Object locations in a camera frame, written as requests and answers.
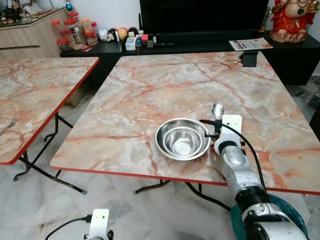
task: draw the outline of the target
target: television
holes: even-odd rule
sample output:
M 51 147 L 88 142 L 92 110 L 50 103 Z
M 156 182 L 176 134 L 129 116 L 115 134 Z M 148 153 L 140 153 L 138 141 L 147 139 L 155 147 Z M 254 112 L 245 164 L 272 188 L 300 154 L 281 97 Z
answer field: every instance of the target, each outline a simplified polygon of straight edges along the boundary
M 148 34 L 257 31 L 267 6 L 268 0 L 140 0 Z

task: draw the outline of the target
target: jar with red lid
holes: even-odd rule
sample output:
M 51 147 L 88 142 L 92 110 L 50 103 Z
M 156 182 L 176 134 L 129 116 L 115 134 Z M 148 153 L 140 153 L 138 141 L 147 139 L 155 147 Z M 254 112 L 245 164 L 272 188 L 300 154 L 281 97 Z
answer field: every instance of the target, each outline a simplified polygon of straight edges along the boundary
M 66 28 L 59 20 L 52 21 L 52 30 L 57 40 L 63 40 L 66 38 L 65 32 Z
M 60 39 L 57 41 L 57 43 L 59 44 L 59 47 L 61 49 L 62 52 L 69 52 L 71 51 L 71 47 L 69 45 L 69 40 L 68 38 L 65 39 Z
M 68 28 L 68 39 L 74 50 L 78 51 L 86 45 L 82 29 L 74 18 L 65 20 L 64 25 Z
M 78 20 L 79 13 L 78 13 L 77 11 L 69 12 L 69 13 L 68 13 L 68 16 L 69 16 L 71 19 L 75 19 L 77 22 L 79 22 L 79 20 Z
M 94 46 L 98 44 L 98 38 L 94 31 L 92 32 L 86 32 L 85 34 L 86 42 L 89 46 Z
M 81 23 L 85 33 L 91 33 L 93 31 L 89 18 L 82 18 Z
M 97 23 L 95 21 L 91 22 L 91 27 L 92 27 L 92 31 L 95 32 L 95 35 L 98 36 L 99 32 L 98 32 L 98 28 L 97 28 Z

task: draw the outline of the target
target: red figurine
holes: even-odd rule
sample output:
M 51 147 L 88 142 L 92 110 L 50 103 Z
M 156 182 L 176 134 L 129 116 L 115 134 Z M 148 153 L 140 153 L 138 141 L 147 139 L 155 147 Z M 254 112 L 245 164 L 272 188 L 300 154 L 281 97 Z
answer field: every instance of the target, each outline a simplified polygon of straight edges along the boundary
M 271 38 L 280 43 L 306 40 L 307 24 L 313 24 L 318 11 L 319 2 L 316 0 L 275 0 Z

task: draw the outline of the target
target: marble table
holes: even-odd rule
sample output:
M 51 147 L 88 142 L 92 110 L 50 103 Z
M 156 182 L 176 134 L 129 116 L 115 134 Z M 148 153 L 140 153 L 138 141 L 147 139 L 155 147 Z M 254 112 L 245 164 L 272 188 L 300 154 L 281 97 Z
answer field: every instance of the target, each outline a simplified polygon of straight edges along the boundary
M 240 54 L 122 57 L 50 165 L 226 186 L 213 149 L 181 162 L 161 155 L 154 143 L 163 122 L 211 119 L 212 104 L 220 102 L 226 114 L 243 117 L 242 134 L 258 154 L 269 190 L 320 195 L 319 141 L 264 55 L 244 68 Z
M 98 57 L 0 60 L 0 132 L 17 118 L 0 136 L 0 165 L 21 159 L 98 62 Z

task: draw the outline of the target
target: table edge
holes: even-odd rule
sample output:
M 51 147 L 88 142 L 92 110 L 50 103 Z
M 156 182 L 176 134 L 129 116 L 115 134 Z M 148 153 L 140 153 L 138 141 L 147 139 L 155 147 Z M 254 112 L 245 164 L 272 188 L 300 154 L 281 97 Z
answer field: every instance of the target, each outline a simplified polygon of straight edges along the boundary
M 127 173 L 127 172 L 114 172 L 114 171 L 101 171 L 101 170 L 87 170 L 87 169 L 76 169 L 76 168 L 68 168 L 68 167 L 56 167 L 50 166 L 55 170 L 60 171 L 72 171 L 72 172 L 82 172 L 82 173 L 92 173 L 92 174 L 108 174 L 108 175 L 117 175 L 117 176 L 125 176 L 125 177 L 136 177 L 136 178 L 145 178 L 145 179 L 157 179 L 157 180 L 169 180 L 175 182 L 184 182 L 184 183 L 195 183 L 195 184 L 207 184 L 207 185 L 215 185 L 215 186 L 223 186 L 227 187 L 227 183 L 225 182 L 217 182 L 217 181 L 202 181 L 202 180 L 192 180 L 185 178 L 175 178 L 175 177 L 166 177 L 166 176 L 153 176 L 153 175 L 145 175 L 145 174 L 136 174 L 136 173 Z M 283 192 L 283 193 L 294 193 L 294 194 L 310 194 L 320 196 L 320 191 L 304 191 L 304 190 L 295 190 L 295 189 L 283 189 L 276 187 L 267 187 L 268 191 L 275 192 Z
M 71 95 L 78 89 L 78 87 L 83 83 L 83 81 L 87 78 L 87 76 L 91 73 L 91 71 L 97 66 L 100 58 L 97 57 L 95 63 L 90 67 L 90 69 L 85 73 L 85 75 L 81 78 L 81 80 L 74 86 L 74 88 L 65 96 L 62 102 L 56 107 L 56 109 L 49 115 L 49 117 L 43 122 L 43 124 L 35 131 L 32 137 L 26 142 L 26 144 L 18 151 L 15 157 L 6 162 L 0 162 L 0 166 L 13 165 L 16 161 L 19 160 L 20 156 L 28 149 L 28 147 L 32 144 L 32 142 L 36 139 L 36 137 L 41 133 L 41 131 L 47 126 L 47 124 L 51 121 L 51 119 L 56 115 L 56 113 L 62 108 L 62 106 L 68 101 Z

